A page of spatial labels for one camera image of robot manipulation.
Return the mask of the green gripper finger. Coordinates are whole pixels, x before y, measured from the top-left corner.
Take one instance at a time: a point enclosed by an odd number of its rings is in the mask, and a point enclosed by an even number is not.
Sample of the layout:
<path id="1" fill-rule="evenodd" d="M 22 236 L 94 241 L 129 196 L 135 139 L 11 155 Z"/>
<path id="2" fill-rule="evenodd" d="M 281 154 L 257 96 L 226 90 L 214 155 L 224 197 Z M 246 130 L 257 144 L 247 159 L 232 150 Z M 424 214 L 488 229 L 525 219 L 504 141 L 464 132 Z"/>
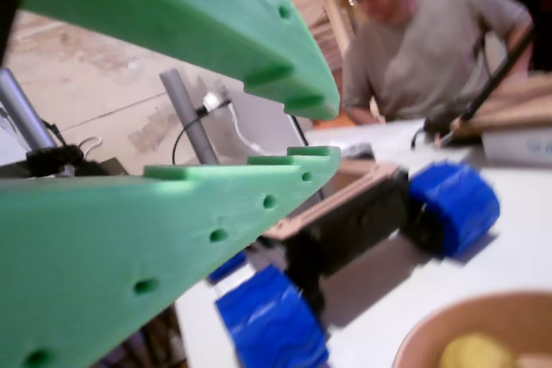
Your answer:
<path id="1" fill-rule="evenodd" d="M 292 0 L 22 0 L 22 7 L 239 80 L 287 114 L 339 113 L 332 72 Z"/>
<path id="2" fill-rule="evenodd" d="M 1 183 L 1 364 L 88 367 L 326 185 L 336 147 Z"/>

